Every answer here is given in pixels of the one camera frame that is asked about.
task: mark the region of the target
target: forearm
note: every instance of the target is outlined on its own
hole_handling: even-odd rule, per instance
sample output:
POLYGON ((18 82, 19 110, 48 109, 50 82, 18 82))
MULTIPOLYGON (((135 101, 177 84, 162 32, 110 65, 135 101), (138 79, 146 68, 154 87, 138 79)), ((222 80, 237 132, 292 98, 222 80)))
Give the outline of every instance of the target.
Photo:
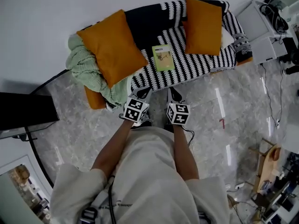
POLYGON ((99 155, 94 161, 92 169, 101 169, 107 178, 111 175, 121 158, 121 154, 126 145, 126 140, 132 125, 133 121, 123 121, 116 133, 100 151, 99 155))
POLYGON ((181 126, 173 125, 174 131, 174 161, 177 172, 185 181, 199 179, 195 159, 188 147, 184 130, 181 126))

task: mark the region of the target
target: white pillow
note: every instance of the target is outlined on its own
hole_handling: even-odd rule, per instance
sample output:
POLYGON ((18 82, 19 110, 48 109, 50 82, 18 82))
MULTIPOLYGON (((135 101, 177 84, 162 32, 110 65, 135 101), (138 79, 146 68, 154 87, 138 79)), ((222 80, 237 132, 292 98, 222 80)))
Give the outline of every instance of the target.
POLYGON ((229 46, 230 44, 234 43, 235 40, 233 39, 233 37, 231 36, 230 33, 228 33, 228 31, 222 27, 222 31, 221 31, 221 47, 224 49, 227 46, 229 46))

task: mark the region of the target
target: book cover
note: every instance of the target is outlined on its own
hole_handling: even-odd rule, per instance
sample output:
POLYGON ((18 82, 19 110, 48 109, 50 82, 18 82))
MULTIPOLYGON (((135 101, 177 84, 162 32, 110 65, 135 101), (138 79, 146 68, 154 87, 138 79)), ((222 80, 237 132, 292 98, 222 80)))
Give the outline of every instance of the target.
POLYGON ((174 62, 170 52, 170 45, 152 47, 157 71, 173 70, 174 62))

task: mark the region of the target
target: green blanket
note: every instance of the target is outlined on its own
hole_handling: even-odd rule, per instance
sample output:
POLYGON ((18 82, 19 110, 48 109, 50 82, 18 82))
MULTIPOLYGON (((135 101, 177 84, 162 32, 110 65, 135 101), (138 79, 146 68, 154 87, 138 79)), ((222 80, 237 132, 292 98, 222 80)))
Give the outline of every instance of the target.
POLYGON ((99 71, 96 58, 84 46, 80 36, 70 36, 68 46, 71 54, 66 60, 66 68, 71 70, 72 75, 90 90, 100 92, 102 96, 113 105, 124 104, 127 101, 127 82, 131 83, 132 76, 129 76, 111 89, 99 71))

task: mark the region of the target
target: black buckle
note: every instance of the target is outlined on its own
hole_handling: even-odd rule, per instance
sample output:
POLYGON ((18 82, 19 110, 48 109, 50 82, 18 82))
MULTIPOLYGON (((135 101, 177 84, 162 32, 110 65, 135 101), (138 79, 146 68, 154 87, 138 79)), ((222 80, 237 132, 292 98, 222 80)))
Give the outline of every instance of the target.
POLYGON ((93 207, 88 207, 82 211, 80 221, 82 221, 82 223, 92 224, 97 216, 98 211, 93 207))

